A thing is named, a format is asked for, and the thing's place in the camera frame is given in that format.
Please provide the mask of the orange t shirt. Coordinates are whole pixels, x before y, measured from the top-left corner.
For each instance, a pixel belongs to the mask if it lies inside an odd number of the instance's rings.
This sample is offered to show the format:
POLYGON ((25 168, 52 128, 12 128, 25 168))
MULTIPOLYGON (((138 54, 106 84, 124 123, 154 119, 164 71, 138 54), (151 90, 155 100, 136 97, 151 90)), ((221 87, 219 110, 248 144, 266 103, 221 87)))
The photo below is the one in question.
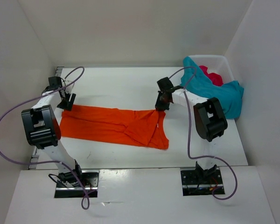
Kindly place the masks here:
POLYGON ((167 150, 165 112, 74 105, 63 111, 63 137, 167 150))

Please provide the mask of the teal t shirt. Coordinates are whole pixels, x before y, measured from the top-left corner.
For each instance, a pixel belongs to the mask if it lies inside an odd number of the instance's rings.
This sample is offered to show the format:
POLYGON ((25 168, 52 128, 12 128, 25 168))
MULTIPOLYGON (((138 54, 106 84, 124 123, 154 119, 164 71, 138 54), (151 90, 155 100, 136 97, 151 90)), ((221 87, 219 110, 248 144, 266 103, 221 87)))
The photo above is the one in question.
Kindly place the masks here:
POLYGON ((185 70, 181 77, 181 86, 185 86, 186 90, 203 98, 218 98, 227 119, 239 118, 242 111, 244 88, 238 81, 230 81, 222 86, 216 86, 199 67, 205 65, 230 78, 232 76, 231 69, 224 56, 187 56, 182 63, 185 70))

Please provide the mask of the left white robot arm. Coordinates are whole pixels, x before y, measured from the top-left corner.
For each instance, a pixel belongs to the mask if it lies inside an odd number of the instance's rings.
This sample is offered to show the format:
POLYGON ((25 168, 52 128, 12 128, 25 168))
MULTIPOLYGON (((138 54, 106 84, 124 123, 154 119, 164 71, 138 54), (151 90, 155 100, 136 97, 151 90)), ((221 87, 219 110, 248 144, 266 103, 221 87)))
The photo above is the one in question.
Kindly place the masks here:
POLYGON ((28 143, 57 161, 57 178, 61 184, 77 187, 83 183, 84 175, 60 141, 61 128, 54 114, 56 108, 69 112, 73 108, 76 94, 71 92, 72 87, 54 92, 66 84, 68 82, 61 77, 49 77, 49 85, 42 92, 43 98, 32 108, 23 110, 21 118, 28 143))

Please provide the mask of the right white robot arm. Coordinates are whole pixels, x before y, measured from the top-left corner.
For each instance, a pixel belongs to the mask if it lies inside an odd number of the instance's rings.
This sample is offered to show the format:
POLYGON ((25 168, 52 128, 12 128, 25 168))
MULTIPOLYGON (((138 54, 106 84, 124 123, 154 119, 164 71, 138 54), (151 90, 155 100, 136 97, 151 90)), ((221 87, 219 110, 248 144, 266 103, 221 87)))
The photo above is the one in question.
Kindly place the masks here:
POLYGON ((169 77, 157 81, 159 87, 155 108, 158 111, 169 109, 170 104, 178 104, 188 109, 189 130, 187 142, 188 157, 196 161, 195 178, 206 183, 214 175, 217 158, 210 154, 211 142, 221 137, 228 127, 221 104, 217 98, 203 98, 187 91, 183 86, 174 86, 169 77), (191 156, 191 140, 194 134, 200 140, 199 155, 191 156))

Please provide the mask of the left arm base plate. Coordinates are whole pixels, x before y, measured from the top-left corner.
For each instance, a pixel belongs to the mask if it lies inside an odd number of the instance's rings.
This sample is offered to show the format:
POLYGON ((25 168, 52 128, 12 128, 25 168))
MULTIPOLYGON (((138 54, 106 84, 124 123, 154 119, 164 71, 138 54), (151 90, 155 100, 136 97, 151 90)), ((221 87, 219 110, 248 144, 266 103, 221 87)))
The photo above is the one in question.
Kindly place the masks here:
MULTIPOLYGON (((54 198, 83 198, 84 192, 81 186, 73 186, 69 182, 62 182, 57 175, 49 174, 51 180, 56 184, 54 198)), ((98 197, 99 171, 82 171, 82 184, 88 193, 89 198, 98 197)))

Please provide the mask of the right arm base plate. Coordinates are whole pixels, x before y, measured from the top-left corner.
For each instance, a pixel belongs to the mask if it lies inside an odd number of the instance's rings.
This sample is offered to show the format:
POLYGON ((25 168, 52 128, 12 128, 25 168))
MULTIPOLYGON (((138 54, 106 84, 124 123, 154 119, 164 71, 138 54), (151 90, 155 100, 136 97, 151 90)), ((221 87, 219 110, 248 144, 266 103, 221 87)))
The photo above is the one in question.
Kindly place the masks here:
POLYGON ((207 196, 212 195, 213 190, 215 195, 225 194, 221 172, 218 168, 214 174, 203 180, 198 180, 193 168, 181 169, 180 175, 183 196, 207 196))

